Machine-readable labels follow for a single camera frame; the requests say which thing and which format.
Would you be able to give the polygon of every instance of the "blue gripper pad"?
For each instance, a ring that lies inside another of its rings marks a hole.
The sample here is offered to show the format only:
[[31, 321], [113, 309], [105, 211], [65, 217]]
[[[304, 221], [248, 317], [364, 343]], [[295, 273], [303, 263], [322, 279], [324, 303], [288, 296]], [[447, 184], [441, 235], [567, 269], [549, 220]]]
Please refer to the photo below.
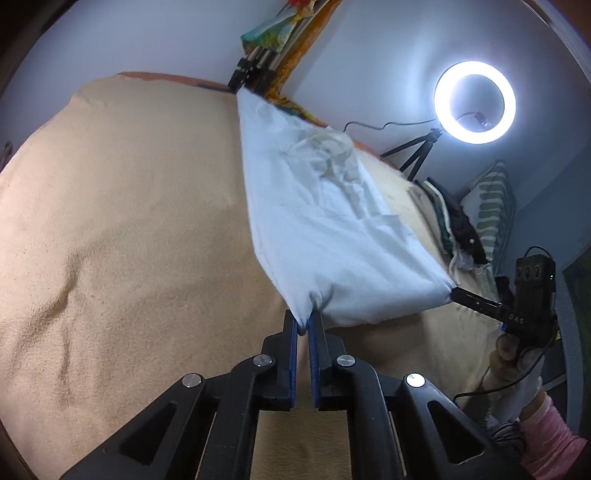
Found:
[[320, 369], [318, 366], [318, 350], [316, 345], [316, 334], [312, 325], [313, 318], [310, 315], [308, 320], [308, 345], [310, 351], [310, 379], [312, 383], [312, 398], [314, 408], [320, 408]]
[[291, 384], [291, 408], [296, 406], [296, 367], [297, 367], [297, 322], [293, 321], [291, 332], [291, 355], [290, 355], [290, 384]]

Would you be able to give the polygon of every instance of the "green striped pillow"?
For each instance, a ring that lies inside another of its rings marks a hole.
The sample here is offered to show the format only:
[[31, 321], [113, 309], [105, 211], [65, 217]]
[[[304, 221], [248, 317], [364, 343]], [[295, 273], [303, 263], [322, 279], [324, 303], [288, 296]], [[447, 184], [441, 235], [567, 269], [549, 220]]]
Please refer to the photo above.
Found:
[[478, 180], [461, 205], [476, 228], [493, 273], [500, 274], [515, 215], [515, 198], [504, 160], [497, 161]]

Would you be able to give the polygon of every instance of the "human hand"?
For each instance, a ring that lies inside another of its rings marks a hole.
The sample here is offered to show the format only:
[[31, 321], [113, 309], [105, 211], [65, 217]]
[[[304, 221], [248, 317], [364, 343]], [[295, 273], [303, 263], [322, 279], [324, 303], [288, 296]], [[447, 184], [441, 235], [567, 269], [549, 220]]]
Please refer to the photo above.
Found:
[[[523, 351], [517, 358], [518, 348], [519, 339], [513, 335], [504, 333], [497, 339], [496, 349], [489, 357], [489, 371], [482, 381], [486, 390], [503, 387], [517, 380], [531, 368], [542, 352], [541, 349], [532, 348]], [[540, 373], [543, 365], [542, 357], [533, 370], [518, 384], [489, 394], [490, 414], [496, 421], [500, 423], [515, 421], [521, 414], [521, 410], [538, 397], [542, 386]]]

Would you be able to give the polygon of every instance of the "pink sleeve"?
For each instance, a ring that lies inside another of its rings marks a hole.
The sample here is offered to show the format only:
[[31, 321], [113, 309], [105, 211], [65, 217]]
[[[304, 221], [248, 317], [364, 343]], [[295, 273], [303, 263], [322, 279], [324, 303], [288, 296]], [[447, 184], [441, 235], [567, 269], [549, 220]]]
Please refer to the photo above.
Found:
[[536, 480], [564, 478], [587, 443], [571, 433], [550, 397], [520, 425], [527, 442], [521, 465]]

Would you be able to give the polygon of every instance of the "white towel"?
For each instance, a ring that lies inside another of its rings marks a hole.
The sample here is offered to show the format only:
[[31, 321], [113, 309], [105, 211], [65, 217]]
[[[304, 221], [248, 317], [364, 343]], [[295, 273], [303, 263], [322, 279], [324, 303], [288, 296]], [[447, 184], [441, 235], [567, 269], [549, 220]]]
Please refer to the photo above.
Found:
[[256, 257], [300, 327], [378, 323], [449, 302], [455, 286], [393, 215], [353, 142], [238, 92]]

